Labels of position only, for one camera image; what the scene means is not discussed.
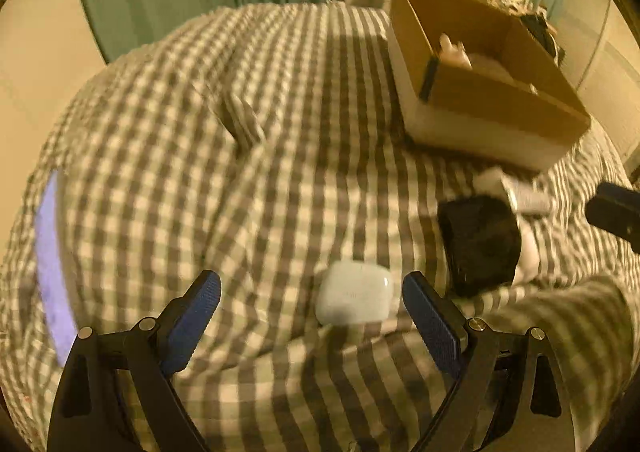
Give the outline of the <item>white cream tube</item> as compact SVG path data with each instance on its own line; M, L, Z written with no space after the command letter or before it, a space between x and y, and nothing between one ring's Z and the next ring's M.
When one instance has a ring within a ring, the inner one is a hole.
M473 178L473 188L478 194L503 201L514 214L546 216L555 209L555 201L549 194L506 174L500 167L477 174Z

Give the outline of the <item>white earbuds case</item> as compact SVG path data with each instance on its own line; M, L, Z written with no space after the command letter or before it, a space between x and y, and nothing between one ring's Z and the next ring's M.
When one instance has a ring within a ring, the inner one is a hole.
M320 325L382 322L390 316L393 294L387 268L365 261L334 261L320 283L316 319Z

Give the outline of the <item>white plush toy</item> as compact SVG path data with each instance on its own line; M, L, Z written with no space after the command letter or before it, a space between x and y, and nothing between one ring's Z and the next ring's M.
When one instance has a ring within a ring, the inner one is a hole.
M442 62L446 62L446 64L450 64L450 66L472 69L472 62L462 42L453 43L450 37L443 33L439 38L439 45L439 59Z

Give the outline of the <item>lit smartphone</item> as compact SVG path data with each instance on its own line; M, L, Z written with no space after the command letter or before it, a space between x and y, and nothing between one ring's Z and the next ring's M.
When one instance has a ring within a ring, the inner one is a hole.
M77 334L73 302L67 288L63 189L63 174L60 171L52 172L43 189L35 218L37 281L47 329L59 366L65 365Z

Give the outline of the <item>white louvred wardrobe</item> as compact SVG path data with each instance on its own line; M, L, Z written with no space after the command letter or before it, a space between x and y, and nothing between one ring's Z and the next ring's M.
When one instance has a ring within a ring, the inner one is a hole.
M639 143L639 46L613 0L564 0L562 70L628 160Z

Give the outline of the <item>brown cardboard box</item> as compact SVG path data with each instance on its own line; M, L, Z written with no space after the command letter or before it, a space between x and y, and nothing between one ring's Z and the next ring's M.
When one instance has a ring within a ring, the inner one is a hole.
M462 42L472 69L439 59ZM402 122L423 146L547 171L591 126L552 57L521 20L477 0L390 0L388 52Z

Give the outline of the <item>black jacket on chair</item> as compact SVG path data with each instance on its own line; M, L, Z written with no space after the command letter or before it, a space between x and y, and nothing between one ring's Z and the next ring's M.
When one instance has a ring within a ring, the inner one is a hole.
M560 47L550 24L544 19L544 16L525 14L520 16L520 20L533 38L536 38L542 48L552 57L555 64L560 66L564 60L565 52Z

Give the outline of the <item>grey white checked duvet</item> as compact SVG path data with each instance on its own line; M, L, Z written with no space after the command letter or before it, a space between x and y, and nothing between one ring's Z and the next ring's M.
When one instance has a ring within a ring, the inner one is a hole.
M445 396L401 303L324 329L321 273L341 258L447 284L439 201L480 161L407 136L385 12L247 5L192 19L119 57L56 122L1 268L1 389L46 446L61 377L38 292L36 212L65 181L64 241L86 322L159 313L205 268L221 303L176 391L219 451L407 451Z

